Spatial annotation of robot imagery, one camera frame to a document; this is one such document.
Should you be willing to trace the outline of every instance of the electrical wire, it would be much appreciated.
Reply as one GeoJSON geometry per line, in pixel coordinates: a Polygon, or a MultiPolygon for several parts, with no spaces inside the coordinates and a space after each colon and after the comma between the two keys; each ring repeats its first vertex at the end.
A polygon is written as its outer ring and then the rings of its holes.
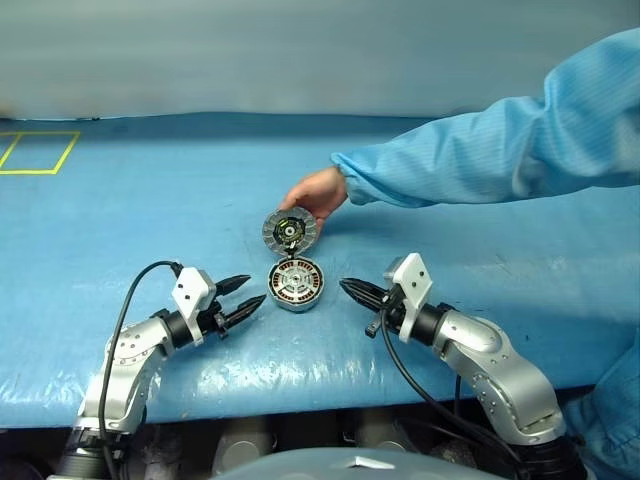
{"type": "Polygon", "coordinates": [[[443,435],[446,435],[447,437],[451,437],[451,438],[455,438],[456,440],[460,440],[461,442],[464,442],[465,444],[468,445],[473,445],[474,447],[477,448],[487,448],[486,445],[483,445],[481,443],[476,442],[475,440],[469,438],[469,437],[465,437],[464,435],[460,435],[459,433],[455,433],[452,432],[451,430],[448,430],[444,427],[441,427],[440,425],[435,425],[433,423],[429,423],[429,422],[425,422],[422,420],[416,420],[415,418],[397,418],[395,421],[396,425],[402,425],[402,424],[409,424],[409,425],[414,425],[416,427],[420,427],[420,428],[426,428],[429,430],[433,430],[434,432],[438,432],[438,433],[442,433],[443,435]]]}
{"type": "Polygon", "coordinates": [[[393,344],[391,343],[391,339],[389,338],[389,331],[387,328],[387,310],[383,308],[380,310],[380,324],[382,329],[382,337],[384,339],[384,343],[389,351],[389,355],[395,363],[396,367],[404,377],[404,379],[411,385],[411,387],[420,395],[428,404],[431,406],[436,412],[440,413],[442,417],[447,419],[453,425],[458,427],[460,430],[465,432],[467,435],[471,436],[474,440],[479,443],[485,443],[499,451],[502,451],[506,454],[507,457],[510,458],[510,463],[513,463],[514,466],[518,467],[522,463],[520,457],[516,452],[509,447],[501,438],[497,435],[491,433],[480,425],[474,425],[471,422],[468,422],[460,417],[455,416],[449,410],[447,410],[444,406],[438,403],[431,395],[429,395],[419,384],[415,381],[415,379],[411,376],[407,368],[404,366],[398,354],[396,353],[393,344]]]}
{"type": "Polygon", "coordinates": [[[460,416],[460,384],[462,383],[462,377],[456,375],[456,391],[453,397],[453,414],[456,417],[460,416]]]}
{"type": "Polygon", "coordinates": [[[109,475],[111,476],[112,480],[119,480],[120,475],[118,474],[118,469],[116,468],[115,461],[113,459],[113,453],[111,452],[110,442],[107,438],[107,427],[105,425],[106,421],[104,410],[107,403],[107,390],[109,389],[109,379],[111,377],[113,357],[115,356],[116,346],[118,345],[118,339],[120,337],[120,330],[122,330],[122,324],[124,323],[124,317],[127,314],[127,310],[129,310],[131,297],[133,297],[133,293],[135,292],[136,287],[140,283],[140,280],[142,280],[142,277],[144,277],[154,268],[160,267],[162,265],[171,267],[174,273],[176,273],[176,271],[179,271],[179,269],[182,267],[179,263],[161,260],[159,262],[154,262],[151,265],[148,265],[136,276],[136,278],[133,280],[133,283],[129,287],[129,291],[127,292],[127,296],[124,299],[122,309],[120,310],[120,314],[118,315],[118,320],[116,321],[116,326],[113,330],[113,336],[111,337],[109,353],[107,354],[107,360],[104,368],[104,378],[102,380],[102,391],[100,393],[100,403],[98,404],[98,424],[100,428],[100,440],[102,441],[102,452],[104,454],[104,461],[107,464],[109,475]]]}

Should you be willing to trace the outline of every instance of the human arm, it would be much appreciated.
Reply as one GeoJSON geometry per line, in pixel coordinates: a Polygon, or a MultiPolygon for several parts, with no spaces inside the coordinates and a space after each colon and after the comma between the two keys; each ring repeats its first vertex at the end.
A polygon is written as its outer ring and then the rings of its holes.
{"type": "Polygon", "coordinates": [[[495,203],[640,183],[640,29],[552,70],[544,96],[434,120],[387,143],[331,156],[290,190],[324,223],[347,196],[363,205],[495,203]]]}

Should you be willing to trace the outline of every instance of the human hand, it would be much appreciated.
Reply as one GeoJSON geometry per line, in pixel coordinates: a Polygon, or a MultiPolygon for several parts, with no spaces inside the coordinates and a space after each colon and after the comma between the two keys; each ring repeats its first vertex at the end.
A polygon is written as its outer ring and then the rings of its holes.
{"type": "Polygon", "coordinates": [[[329,167],[307,175],[289,190],[278,207],[289,210],[302,207],[315,217],[318,232],[327,218],[347,199],[347,182],[338,167],[329,167]]]}

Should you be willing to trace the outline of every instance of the yellow tape line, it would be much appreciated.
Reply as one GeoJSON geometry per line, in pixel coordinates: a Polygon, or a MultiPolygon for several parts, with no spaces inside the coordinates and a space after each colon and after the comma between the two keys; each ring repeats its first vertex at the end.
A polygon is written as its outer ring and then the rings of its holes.
{"type": "Polygon", "coordinates": [[[9,148],[7,148],[2,157],[0,157],[0,175],[55,175],[71,153],[71,150],[73,150],[78,138],[80,138],[80,134],[81,132],[78,131],[0,132],[0,136],[6,137],[15,135],[16,137],[13,139],[13,142],[11,142],[11,145],[9,145],[9,148]],[[7,161],[11,152],[13,152],[20,139],[25,135],[72,135],[72,138],[52,169],[2,170],[2,165],[7,161]]]}

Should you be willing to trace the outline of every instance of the rotor magnet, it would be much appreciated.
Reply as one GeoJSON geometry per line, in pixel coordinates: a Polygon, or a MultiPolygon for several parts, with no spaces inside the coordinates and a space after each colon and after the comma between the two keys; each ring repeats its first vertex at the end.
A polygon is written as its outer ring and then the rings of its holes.
{"type": "Polygon", "coordinates": [[[262,226],[264,243],[279,255],[304,252],[317,237],[316,219],[301,207],[274,212],[262,226]]]}

